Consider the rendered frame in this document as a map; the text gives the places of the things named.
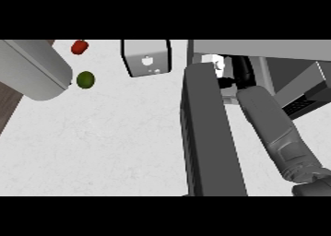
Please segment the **green avocado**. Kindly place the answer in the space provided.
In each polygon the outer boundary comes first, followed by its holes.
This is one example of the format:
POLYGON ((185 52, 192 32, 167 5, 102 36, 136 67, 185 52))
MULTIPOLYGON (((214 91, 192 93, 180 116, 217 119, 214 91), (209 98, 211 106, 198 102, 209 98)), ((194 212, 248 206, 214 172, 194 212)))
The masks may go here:
POLYGON ((92 72, 83 71, 77 76, 77 85, 82 89, 89 89, 96 82, 96 78, 92 72))

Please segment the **red bell pepper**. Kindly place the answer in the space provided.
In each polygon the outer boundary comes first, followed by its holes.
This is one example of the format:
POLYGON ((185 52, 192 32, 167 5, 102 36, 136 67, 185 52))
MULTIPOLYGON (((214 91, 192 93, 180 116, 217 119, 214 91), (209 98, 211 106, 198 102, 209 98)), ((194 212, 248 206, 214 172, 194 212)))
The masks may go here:
POLYGON ((86 49, 89 48, 89 43, 84 40, 77 40, 71 46, 71 53, 73 54, 83 54, 86 49))

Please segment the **white milk carton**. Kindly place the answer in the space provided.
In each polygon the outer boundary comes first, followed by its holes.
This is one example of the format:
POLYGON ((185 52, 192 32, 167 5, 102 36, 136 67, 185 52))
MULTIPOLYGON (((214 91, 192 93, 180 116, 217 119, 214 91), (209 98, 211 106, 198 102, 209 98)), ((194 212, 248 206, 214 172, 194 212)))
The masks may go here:
POLYGON ((223 77, 223 70, 225 70, 223 57, 217 54, 206 54, 201 57, 201 61, 204 63, 211 63, 214 65, 216 75, 217 77, 223 77))

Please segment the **dark grey microwave door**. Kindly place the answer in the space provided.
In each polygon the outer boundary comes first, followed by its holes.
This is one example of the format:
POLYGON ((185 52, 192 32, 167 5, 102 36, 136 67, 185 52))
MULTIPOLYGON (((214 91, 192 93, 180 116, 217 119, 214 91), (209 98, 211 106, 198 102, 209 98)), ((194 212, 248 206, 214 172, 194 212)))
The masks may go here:
POLYGON ((231 126, 211 63, 183 70, 180 102, 189 196, 245 196, 231 126))

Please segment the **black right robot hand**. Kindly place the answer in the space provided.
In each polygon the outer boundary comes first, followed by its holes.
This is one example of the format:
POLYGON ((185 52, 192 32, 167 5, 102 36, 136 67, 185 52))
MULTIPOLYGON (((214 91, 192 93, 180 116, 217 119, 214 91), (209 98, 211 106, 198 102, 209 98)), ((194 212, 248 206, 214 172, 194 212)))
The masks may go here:
POLYGON ((250 58, 244 55, 229 55, 232 59, 232 77, 220 77, 217 85, 222 89, 235 86, 238 89, 245 89, 256 85, 254 72, 250 58))

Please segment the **grey microwave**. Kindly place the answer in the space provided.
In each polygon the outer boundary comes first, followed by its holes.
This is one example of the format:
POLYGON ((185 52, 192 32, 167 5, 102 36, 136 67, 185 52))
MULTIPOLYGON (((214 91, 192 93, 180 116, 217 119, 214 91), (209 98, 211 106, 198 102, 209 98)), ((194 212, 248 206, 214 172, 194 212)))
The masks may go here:
POLYGON ((331 102, 331 40, 189 40, 186 64, 206 54, 250 57, 256 84, 291 119, 331 102))

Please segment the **pale grey rounded appliance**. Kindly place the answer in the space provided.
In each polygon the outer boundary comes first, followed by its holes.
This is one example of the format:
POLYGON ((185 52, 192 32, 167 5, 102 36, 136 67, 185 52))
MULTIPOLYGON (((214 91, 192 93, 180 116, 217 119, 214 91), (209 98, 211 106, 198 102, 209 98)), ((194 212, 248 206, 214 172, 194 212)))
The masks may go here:
POLYGON ((48 40, 0 40, 0 82, 33 100, 68 89, 73 69, 48 40))

